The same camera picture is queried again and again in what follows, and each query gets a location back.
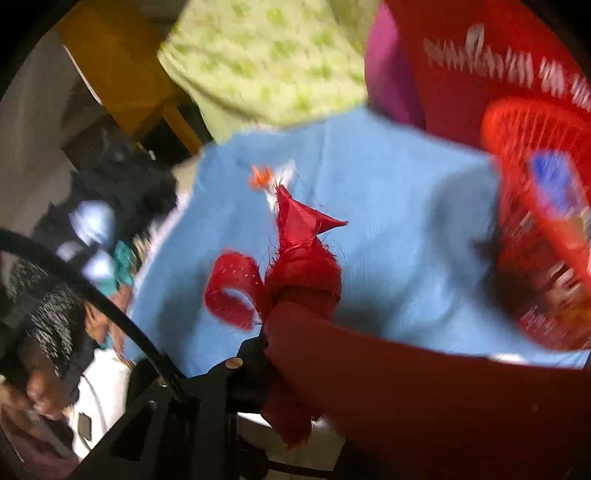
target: white wall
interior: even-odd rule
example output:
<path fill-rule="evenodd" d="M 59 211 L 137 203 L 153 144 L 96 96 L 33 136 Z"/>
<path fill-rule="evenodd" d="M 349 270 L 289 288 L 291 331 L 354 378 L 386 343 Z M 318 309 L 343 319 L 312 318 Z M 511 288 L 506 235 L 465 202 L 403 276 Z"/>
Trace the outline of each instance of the white wall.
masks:
<path fill-rule="evenodd" d="M 72 165 L 60 148 L 60 126 L 77 78 L 57 32 L 51 31 L 28 56 L 2 98 L 1 227 L 28 234 L 47 204 L 67 195 Z"/>

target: purple fabric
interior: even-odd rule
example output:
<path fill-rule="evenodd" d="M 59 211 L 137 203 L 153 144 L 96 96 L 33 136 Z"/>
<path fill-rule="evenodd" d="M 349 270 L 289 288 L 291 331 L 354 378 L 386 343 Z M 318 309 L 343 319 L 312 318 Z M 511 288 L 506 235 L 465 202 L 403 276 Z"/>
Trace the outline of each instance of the purple fabric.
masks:
<path fill-rule="evenodd" d="M 365 53 L 369 102 L 393 120 L 425 128 L 425 117 L 398 27 L 388 7 L 380 5 Z"/>

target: teal fabric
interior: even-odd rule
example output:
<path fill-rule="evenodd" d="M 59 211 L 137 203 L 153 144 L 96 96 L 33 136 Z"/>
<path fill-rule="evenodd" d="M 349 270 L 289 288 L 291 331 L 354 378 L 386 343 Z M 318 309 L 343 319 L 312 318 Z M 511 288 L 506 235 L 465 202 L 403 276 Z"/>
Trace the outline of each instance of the teal fabric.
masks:
<path fill-rule="evenodd" d="M 115 252 L 113 253 L 113 260 L 115 261 L 115 275 L 109 280 L 100 281 L 97 284 L 97 288 L 105 297 L 119 291 L 121 284 L 134 286 L 134 278 L 131 276 L 131 263 L 133 259 L 133 253 L 131 249 L 123 241 L 117 242 L 115 245 Z"/>

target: red fabric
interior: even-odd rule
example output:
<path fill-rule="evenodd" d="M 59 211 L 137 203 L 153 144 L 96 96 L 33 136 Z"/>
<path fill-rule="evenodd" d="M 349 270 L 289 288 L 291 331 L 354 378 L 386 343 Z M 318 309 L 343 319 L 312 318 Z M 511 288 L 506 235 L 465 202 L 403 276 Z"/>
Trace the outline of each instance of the red fabric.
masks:
<path fill-rule="evenodd" d="M 561 480 L 588 456 L 588 371 L 400 345 L 288 302 L 265 334 L 286 383 L 396 478 Z"/>
<path fill-rule="evenodd" d="M 429 133 L 479 147 L 486 106 L 506 96 L 544 99 L 591 119 L 581 69 L 519 0 L 386 3 L 411 63 Z"/>
<path fill-rule="evenodd" d="M 264 283 L 256 262 L 237 252 L 225 252 L 215 262 L 205 291 L 207 308 L 220 320 L 242 329 L 252 329 L 258 313 L 263 324 L 271 306 L 289 300 L 326 318 L 340 300 L 340 268 L 317 235 L 346 225 L 300 202 L 283 186 L 277 188 L 277 259 L 267 269 Z M 246 294 L 253 307 L 227 290 Z M 311 421 L 322 414 L 301 398 L 274 372 L 262 416 L 288 446 L 306 440 Z"/>

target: orange clip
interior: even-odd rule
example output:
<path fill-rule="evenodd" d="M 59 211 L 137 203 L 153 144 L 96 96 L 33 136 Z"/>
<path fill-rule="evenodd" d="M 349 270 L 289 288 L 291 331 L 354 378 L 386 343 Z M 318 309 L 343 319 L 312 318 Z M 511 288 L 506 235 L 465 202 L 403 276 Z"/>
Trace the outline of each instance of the orange clip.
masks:
<path fill-rule="evenodd" d="M 265 165 L 264 170 L 252 166 L 252 175 L 248 179 L 248 184 L 252 189 L 265 190 L 271 187 L 273 181 L 273 172 L 268 165 Z"/>

